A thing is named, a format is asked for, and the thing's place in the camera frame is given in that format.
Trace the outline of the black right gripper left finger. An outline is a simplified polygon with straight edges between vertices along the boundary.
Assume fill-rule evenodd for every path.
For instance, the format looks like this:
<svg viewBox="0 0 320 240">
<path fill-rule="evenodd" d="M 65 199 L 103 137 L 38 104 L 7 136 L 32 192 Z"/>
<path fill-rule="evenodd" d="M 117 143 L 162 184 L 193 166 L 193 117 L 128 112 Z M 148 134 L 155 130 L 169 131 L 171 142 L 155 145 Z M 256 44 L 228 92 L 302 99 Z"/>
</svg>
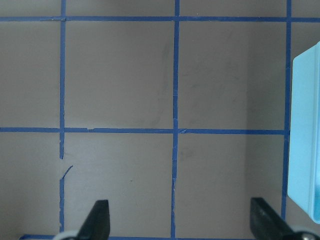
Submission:
<svg viewBox="0 0 320 240">
<path fill-rule="evenodd" d="M 76 235 L 77 240 L 107 240 L 110 236 L 109 201 L 97 200 Z"/>
</svg>

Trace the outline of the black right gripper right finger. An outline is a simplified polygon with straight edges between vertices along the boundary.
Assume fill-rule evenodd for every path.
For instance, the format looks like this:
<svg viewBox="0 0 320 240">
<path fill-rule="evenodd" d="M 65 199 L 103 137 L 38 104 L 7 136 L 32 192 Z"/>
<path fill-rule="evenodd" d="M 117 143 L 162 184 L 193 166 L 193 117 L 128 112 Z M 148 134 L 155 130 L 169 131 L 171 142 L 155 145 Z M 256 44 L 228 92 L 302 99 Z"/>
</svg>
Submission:
<svg viewBox="0 0 320 240">
<path fill-rule="evenodd" d="M 262 197 L 250 200 L 249 226 L 256 240 L 295 239 L 295 232 Z"/>
</svg>

